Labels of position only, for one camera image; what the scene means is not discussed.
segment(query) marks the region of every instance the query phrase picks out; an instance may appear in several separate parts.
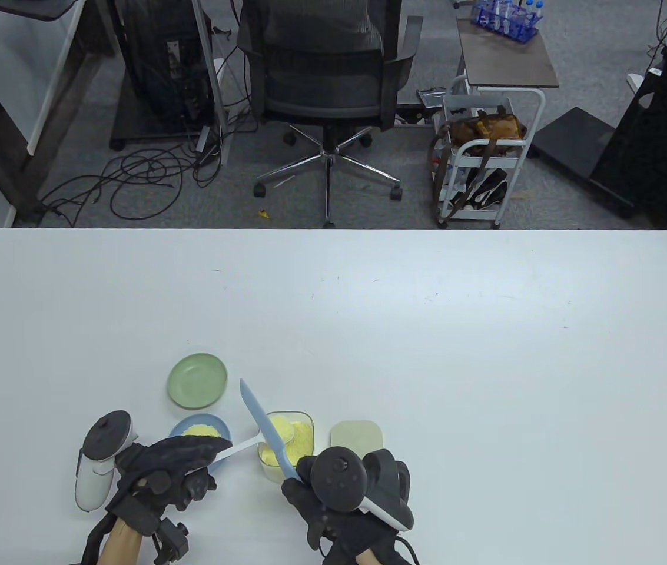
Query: green plate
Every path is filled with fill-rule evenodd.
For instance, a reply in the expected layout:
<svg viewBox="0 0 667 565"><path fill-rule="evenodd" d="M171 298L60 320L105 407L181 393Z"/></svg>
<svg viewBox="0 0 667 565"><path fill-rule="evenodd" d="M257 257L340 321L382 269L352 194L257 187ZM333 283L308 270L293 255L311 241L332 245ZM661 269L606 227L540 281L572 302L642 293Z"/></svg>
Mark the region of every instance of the green plate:
<svg viewBox="0 0 667 565"><path fill-rule="evenodd" d="M194 353L171 369L168 395L182 408L199 410L221 398L227 378L226 366L217 356Z"/></svg>

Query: blue knife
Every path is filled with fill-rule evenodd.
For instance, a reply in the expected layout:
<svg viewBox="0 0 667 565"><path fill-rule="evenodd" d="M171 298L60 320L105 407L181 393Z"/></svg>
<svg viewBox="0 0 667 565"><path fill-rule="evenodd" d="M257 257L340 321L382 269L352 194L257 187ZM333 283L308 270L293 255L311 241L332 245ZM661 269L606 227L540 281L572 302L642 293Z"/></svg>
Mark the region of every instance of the blue knife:
<svg viewBox="0 0 667 565"><path fill-rule="evenodd" d="M288 460L284 440L278 435L278 431L276 431L275 426L273 426L268 414L266 414L266 411L260 406L260 403L258 403L257 398L253 395L247 383L244 382L244 379L239 379L239 392L241 393L242 400L244 400L244 404L247 405L247 409L250 411L250 414L252 414L252 417L260 428L260 431L263 432L263 437L265 437L266 443L270 449L273 450L274 454L276 454L278 466L280 467L281 472L284 473L284 477L295 478L297 481L301 481L299 475L296 473L296 469Z"/></svg>

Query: office chair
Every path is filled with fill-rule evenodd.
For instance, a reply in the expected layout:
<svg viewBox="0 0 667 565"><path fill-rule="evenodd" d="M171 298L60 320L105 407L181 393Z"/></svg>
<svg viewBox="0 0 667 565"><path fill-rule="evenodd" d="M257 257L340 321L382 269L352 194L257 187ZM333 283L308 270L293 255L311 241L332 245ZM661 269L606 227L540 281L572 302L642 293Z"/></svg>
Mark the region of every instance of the office chair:
<svg viewBox="0 0 667 565"><path fill-rule="evenodd" d="M373 127L393 126L422 30L422 18L409 16L398 53L400 17L401 0L245 0L237 45L250 64L252 112L260 122L290 124L295 134L285 142L299 134L318 149L258 177L256 197L265 197L266 181L322 164L324 227L335 228L331 172L341 159L389 181L390 197L401 200L398 178L343 153L357 140L368 146ZM292 124L322 126L322 141Z"/></svg>

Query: beige container lid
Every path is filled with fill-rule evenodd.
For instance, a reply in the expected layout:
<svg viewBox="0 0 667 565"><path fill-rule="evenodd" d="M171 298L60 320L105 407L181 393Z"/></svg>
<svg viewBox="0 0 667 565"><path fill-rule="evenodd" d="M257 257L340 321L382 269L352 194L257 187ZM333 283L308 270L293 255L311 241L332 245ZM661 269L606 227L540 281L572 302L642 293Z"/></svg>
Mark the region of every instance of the beige container lid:
<svg viewBox="0 0 667 565"><path fill-rule="evenodd" d="M383 448L383 433L371 420L345 420L331 428L331 446L348 447L362 458Z"/></svg>

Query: small wooden table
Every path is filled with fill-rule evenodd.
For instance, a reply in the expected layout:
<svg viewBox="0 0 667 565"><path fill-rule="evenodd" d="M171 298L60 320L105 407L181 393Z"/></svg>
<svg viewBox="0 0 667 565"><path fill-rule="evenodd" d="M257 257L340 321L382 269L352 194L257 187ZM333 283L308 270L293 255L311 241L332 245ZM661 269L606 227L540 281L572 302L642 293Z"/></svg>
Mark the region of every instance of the small wooden table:
<svg viewBox="0 0 667 565"><path fill-rule="evenodd" d="M457 19L462 60L457 75L467 73L473 87L558 88L559 79L540 34L522 44L489 32L468 19Z"/></svg>

